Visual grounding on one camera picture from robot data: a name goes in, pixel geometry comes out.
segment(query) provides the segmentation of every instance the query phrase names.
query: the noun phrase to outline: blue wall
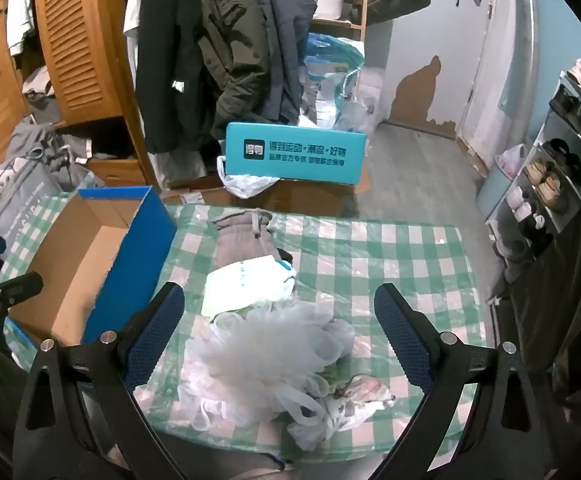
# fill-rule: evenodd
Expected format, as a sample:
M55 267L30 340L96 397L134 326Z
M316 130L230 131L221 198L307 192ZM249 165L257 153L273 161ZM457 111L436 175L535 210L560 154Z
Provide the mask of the blue wall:
M528 128L534 139L544 123L561 70L581 57L581 23L564 0L537 0L539 7L539 80Z

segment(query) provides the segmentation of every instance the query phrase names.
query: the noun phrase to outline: green and white tablecloth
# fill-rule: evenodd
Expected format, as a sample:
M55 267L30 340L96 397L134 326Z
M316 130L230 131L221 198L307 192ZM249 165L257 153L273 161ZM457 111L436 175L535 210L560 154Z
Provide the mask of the green and white tablecloth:
M32 209L29 224L4 264L0 282L26 271L66 200L48 197ZM157 430L207 446L267 452L291 460L348 460L388 451L422 393L406 380L373 316L373 294L385 282L395 283L438 330L452 330L469 344L485 344L477 289L455 227L276 214L270 227L276 246L294 257L298 297L332 306L335 316L355 328L352 355L338 362L339 378L347 380L356 374L379 378L389 384L397 402L392 410L377 412L360 427L335 433L314 452L301 452L285 431L285 422L279 420L250 428L225 425L209 433L193 430L181 415L177 385L186 340L208 324L200 316L202 293L206 276L214 269L218 238L208 219L222 216L227 209L196 204L168 208L178 231L157 289L167 281L183 286L186 311L150 381L135 390L146 418ZM10 321L5 334L20 365L28 369L34 348L23 344ZM465 387L438 456L447 456L457 445L474 391L474 386Z

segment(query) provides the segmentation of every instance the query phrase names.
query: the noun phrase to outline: brown patch on door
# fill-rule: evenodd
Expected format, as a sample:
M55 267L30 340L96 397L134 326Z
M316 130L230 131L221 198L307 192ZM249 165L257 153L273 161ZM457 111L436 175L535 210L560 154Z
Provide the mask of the brown patch on door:
M404 77L397 85L389 119L454 139L457 135L455 121L437 123L434 119L428 120L439 72L441 61L439 56L434 56L429 64Z

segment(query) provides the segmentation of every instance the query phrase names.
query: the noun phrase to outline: gray glove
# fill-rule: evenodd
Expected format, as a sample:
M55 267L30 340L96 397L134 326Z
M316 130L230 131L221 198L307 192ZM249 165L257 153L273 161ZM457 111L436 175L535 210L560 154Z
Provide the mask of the gray glove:
M248 209L212 222L219 231L215 261L218 267L271 254L280 261L280 253L272 244L268 224L272 214L263 209Z

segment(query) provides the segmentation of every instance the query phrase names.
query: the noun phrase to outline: blue cardboard box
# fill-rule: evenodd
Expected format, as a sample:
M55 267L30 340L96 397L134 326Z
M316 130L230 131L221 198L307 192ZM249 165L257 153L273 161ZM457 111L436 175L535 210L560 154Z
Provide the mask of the blue cardboard box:
M230 123L226 173L357 184L366 135L283 124Z
M152 187L78 190L30 262L42 292L9 317L37 345L87 344L119 330L150 302L175 232Z

